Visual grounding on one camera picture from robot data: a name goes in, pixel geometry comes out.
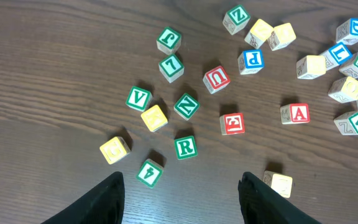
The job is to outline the yellow C block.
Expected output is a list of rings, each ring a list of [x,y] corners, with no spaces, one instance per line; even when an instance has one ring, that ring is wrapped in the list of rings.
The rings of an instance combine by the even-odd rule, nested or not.
[[[284,198],[290,198],[293,179],[290,176],[266,170],[263,182]]]

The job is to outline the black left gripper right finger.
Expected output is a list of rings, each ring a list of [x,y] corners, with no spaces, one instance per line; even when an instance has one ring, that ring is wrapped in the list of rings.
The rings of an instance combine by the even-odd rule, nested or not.
[[[251,172],[243,173],[238,192],[246,224],[319,224]]]

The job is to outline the green R block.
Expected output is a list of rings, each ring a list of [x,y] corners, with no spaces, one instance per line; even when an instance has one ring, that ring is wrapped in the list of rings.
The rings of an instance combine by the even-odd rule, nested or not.
[[[194,136],[187,136],[174,140],[178,160],[188,159],[198,155]]]

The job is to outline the yellow O block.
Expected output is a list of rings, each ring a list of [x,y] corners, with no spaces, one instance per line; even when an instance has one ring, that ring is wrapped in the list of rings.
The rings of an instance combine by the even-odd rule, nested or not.
[[[267,39],[272,51],[285,48],[296,39],[295,31],[290,23],[273,28],[273,32]]]

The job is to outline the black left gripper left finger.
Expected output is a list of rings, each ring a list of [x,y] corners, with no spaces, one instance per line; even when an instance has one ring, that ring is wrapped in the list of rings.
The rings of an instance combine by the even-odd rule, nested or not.
[[[108,223],[121,224],[125,188],[122,172],[114,172],[102,182],[42,224]]]

